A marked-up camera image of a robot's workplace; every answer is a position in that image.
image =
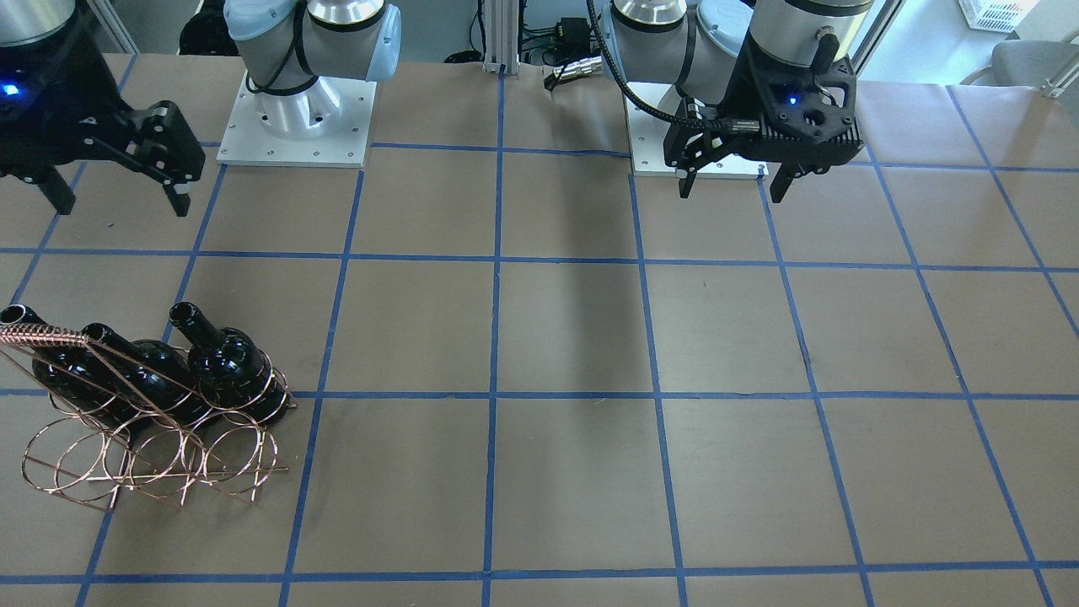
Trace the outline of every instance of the black bottle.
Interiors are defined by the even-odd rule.
[[[0,313],[0,326],[47,325],[29,306],[9,306]],[[38,382],[63,397],[79,411],[114,430],[138,415],[123,399],[114,398],[112,372],[87,350],[78,347],[31,348],[45,362],[32,359],[30,370]],[[136,430],[138,424],[127,429]]]
[[[191,342],[188,365],[207,399],[216,400],[221,408],[238,410],[261,426],[285,416],[290,397],[271,377],[270,359],[244,332],[215,328],[188,301],[173,306],[168,320]]]
[[[95,349],[120,372],[124,380],[137,388],[138,392],[141,392],[154,406],[181,426],[192,426],[209,412],[209,405],[199,397],[197,392],[193,392],[195,383],[188,371],[183,357],[168,345],[155,340],[127,342],[100,323],[86,326],[82,333],[86,337],[120,353],[127,359],[137,361],[133,363],[104,348]],[[165,380],[165,377],[176,384]],[[142,403],[142,398],[139,397],[138,392],[132,390],[125,382],[117,378],[114,384],[117,391],[124,398],[135,403]]]

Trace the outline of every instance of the white basket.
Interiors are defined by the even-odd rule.
[[[1011,32],[1038,0],[959,0],[971,29]]]

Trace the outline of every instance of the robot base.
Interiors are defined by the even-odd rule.
[[[262,124],[258,96],[240,83],[217,161],[248,166],[363,168],[369,143],[375,83],[326,78],[341,96],[340,127],[314,138],[287,139]]]
[[[670,84],[652,82],[631,82],[630,86],[639,97],[652,107],[665,111],[673,111],[673,106],[665,100],[674,101]],[[664,137],[667,136],[668,124],[652,118],[637,109],[629,99],[626,102],[626,122],[629,127],[629,147],[633,156],[633,174],[647,177],[674,177],[674,168],[664,161]],[[718,163],[712,163],[697,173],[698,178],[720,179],[756,179],[761,171],[768,174],[768,165],[763,162],[746,160],[739,155],[728,155]]]

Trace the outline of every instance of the bottle opening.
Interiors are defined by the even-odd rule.
[[[83,335],[93,340],[94,342],[100,342],[101,340],[105,339],[106,329],[105,326],[103,325],[94,323],[92,326],[87,326],[86,329],[82,330],[82,333]]]
[[[174,323],[187,323],[195,317],[195,307],[187,301],[180,301],[168,312],[168,320]]]
[[[8,306],[0,313],[0,323],[5,326],[15,325],[26,318],[26,306]]]

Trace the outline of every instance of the wine rack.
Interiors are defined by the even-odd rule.
[[[125,399],[138,413],[108,428],[94,417],[95,411],[80,410],[49,390],[12,356],[45,362],[32,348],[87,350],[112,373],[114,386],[127,388],[122,397],[113,388],[92,384],[111,397],[100,409],[113,399]],[[209,487],[250,503],[273,473],[288,470],[281,464],[277,441],[264,420],[254,419],[242,411],[244,406],[223,408],[206,399],[207,413],[192,424],[180,424],[127,382],[109,358],[139,364],[137,361],[86,335],[47,325],[11,325],[0,328],[0,355],[44,388],[60,414],[38,431],[23,452],[23,478],[38,491],[100,511],[114,508],[123,489],[176,508],[187,503],[194,487]],[[159,375],[187,391],[185,399],[204,398],[197,390]],[[271,386],[284,387],[278,390],[277,411],[296,409],[288,382],[275,368],[263,392],[251,402],[265,397]]]

